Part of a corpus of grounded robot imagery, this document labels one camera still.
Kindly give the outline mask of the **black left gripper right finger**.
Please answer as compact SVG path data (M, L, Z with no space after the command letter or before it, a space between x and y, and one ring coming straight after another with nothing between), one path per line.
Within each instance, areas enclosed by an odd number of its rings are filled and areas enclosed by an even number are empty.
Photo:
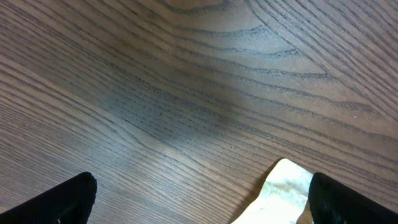
M316 172L308 202L315 224L397 224L397 214L357 191Z

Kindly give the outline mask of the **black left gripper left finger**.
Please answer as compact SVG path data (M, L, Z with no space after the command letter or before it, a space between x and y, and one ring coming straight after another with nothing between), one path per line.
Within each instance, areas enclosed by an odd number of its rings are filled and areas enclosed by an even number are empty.
M2 213L1 224L87 224L96 192L96 179L82 172Z

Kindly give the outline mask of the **beige brown snack pouch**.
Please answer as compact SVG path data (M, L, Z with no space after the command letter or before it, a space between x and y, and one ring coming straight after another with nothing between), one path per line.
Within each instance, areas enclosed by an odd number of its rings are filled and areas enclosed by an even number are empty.
M296 163L279 160L256 199L233 224L314 224L308 201L312 178Z

